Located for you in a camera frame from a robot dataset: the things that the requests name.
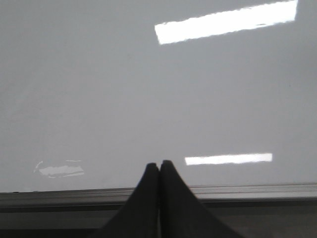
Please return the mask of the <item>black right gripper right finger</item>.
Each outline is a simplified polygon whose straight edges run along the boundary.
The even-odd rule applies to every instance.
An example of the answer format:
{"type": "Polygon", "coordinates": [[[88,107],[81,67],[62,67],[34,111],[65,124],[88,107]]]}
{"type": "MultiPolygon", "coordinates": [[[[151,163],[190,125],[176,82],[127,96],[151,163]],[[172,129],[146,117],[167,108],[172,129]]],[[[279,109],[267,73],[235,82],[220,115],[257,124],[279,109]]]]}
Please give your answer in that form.
{"type": "Polygon", "coordinates": [[[169,160],[160,167],[159,196],[163,238],[239,237],[196,198],[169,160]]]}

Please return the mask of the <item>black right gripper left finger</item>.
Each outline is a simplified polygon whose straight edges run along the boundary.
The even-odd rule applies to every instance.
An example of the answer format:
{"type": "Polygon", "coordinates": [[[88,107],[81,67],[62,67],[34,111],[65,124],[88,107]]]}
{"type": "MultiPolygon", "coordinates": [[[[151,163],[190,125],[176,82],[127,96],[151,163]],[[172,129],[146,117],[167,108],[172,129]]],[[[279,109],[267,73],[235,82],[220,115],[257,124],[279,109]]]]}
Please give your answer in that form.
{"type": "Polygon", "coordinates": [[[91,238],[158,237],[159,170],[155,163],[145,171],[131,196],[113,218],[90,235],[91,238]]]}

